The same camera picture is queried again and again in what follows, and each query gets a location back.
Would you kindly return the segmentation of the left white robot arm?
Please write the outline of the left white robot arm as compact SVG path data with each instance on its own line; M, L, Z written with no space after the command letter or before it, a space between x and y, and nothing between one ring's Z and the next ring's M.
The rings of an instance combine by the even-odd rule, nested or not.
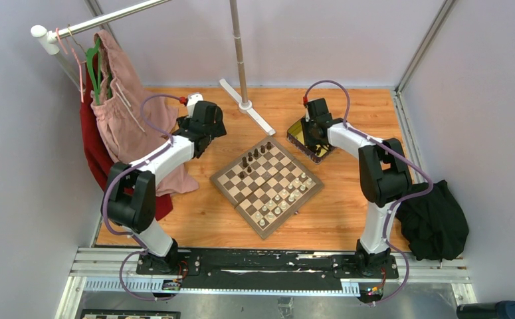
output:
M120 234L133 238L162 274L174 273L180 261L177 241L155 218L156 187L180 165L199 158L215 138L226 134L218 105L200 100L190 110L162 146L130 164L117 162L110 168L101 204L105 225L123 227Z

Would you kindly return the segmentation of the wooden chess board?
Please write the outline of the wooden chess board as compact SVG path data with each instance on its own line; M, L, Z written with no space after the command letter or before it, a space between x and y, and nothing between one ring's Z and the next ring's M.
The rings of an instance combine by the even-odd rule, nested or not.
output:
M260 147L266 147L267 142L272 143L272 148L262 154ZM259 157L249 162L248 153L253 154L254 149L259 151ZM250 173L242 167L244 156L252 167ZM240 179L242 171L245 177ZM318 177L270 136L214 173L210 180L262 239L324 188Z

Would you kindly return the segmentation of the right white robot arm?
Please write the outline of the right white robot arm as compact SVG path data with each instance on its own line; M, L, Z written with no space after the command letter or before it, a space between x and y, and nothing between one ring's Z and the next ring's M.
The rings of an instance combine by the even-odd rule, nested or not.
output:
M401 142L367 135L333 118L325 99L303 99L306 109L301 118L304 144L301 149L318 160L322 150L340 148L359 162L360 187L367 200L367 219L357 242L355 268L363 277L372 277L389 260L387 235L391 226L391 205L411 187L411 175L404 162Z

